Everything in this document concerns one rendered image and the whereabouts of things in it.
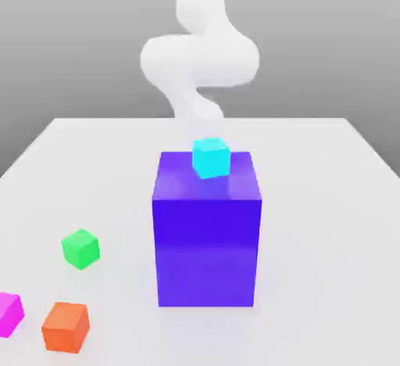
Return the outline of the small magenta cube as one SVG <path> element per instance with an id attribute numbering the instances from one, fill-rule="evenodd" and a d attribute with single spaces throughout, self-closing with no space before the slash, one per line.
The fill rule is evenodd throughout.
<path id="1" fill-rule="evenodd" d="M 0 292 L 0 337 L 10 337 L 24 315 L 22 301 L 18 294 Z"/>

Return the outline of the small cyan cube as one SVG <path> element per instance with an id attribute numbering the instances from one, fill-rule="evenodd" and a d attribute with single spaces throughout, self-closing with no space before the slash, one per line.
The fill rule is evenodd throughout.
<path id="1" fill-rule="evenodd" d="M 228 176 L 230 149 L 218 137 L 195 140 L 192 148 L 192 165 L 201 179 Z"/>

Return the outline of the small green cube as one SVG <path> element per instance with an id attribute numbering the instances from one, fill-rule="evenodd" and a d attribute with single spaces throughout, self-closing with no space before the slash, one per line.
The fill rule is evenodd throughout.
<path id="1" fill-rule="evenodd" d="M 83 270 L 100 258 L 98 238 L 86 229 L 79 229 L 61 241 L 65 260 Z"/>

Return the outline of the large purple box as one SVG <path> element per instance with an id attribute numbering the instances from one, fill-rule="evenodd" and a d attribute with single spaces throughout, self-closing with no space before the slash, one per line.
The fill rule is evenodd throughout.
<path id="1" fill-rule="evenodd" d="M 160 155 L 152 195 L 161 307 L 251 307 L 262 215 L 252 156 L 234 152 L 230 174 L 201 179 L 191 153 Z"/>

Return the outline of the small orange cube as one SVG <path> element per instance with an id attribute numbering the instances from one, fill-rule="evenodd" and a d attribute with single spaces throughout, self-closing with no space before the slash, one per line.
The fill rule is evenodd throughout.
<path id="1" fill-rule="evenodd" d="M 86 304 L 55 302 L 41 327 L 45 348 L 78 354 L 89 328 Z"/>

